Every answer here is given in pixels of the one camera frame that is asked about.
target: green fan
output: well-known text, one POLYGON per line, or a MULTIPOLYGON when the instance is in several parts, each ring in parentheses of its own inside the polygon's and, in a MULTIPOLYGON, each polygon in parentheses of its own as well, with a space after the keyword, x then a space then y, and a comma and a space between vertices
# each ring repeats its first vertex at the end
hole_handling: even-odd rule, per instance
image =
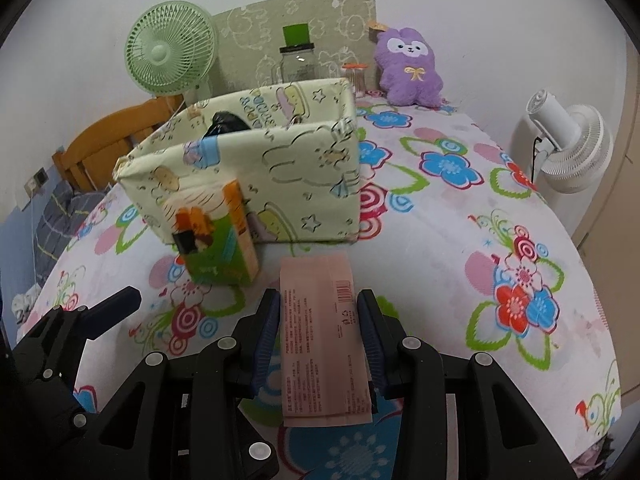
POLYGON ((211 15, 189 2, 151 7, 131 29, 124 48, 127 71, 140 88, 153 95, 184 93, 191 102, 211 97, 209 70, 217 55, 211 15))

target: yellow bow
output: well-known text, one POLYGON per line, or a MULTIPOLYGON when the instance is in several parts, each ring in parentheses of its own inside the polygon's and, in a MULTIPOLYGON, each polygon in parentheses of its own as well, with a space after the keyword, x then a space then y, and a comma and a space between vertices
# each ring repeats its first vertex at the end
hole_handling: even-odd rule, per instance
POLYGON ((414 68, 412 66, 404 67, 404 71, 407 74, 412 74, 411 81, 415 81, 416 79, 422 81, 422 77, 424 75, 423 68, 414 68))

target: purple plush toy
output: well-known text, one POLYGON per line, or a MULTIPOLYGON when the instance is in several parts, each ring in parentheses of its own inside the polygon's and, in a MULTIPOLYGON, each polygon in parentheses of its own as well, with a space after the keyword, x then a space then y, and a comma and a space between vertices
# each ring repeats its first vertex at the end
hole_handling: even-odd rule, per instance
POLYGON ((435 56, 420 32, 412 28, 380 32, 374 57, 382 69, 380 86, 390 104, 429 108, 442 104, 443 83, 435 69, 435 56))

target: fabric storage box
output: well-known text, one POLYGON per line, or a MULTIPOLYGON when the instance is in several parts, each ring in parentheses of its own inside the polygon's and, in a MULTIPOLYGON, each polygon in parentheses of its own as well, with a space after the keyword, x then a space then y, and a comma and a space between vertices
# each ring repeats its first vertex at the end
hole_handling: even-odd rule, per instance
POLYGON ((118 160, 114 179, 160 239, 173 243, 178 190, 238 180, 256 241, 355 239, 359 152, 346 79, 273 85, 199 102, 118 160), (204 137, 213 115, 252 129, 204 137))

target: blue wall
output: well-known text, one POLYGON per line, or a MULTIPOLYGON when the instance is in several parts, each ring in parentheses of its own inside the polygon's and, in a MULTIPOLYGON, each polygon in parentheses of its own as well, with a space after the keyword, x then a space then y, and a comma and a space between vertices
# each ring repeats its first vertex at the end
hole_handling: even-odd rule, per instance
POLYGON ((0 288, 2 290, 2 321, 11 346, 15 346, 17 326, 11 312, 16 294, 24 294, 35 283, 33 273, 33 233, 53 189, 60 182, 56 168, 47 170, 49 180, 24 211, 11 211, 0 224, 0 288))

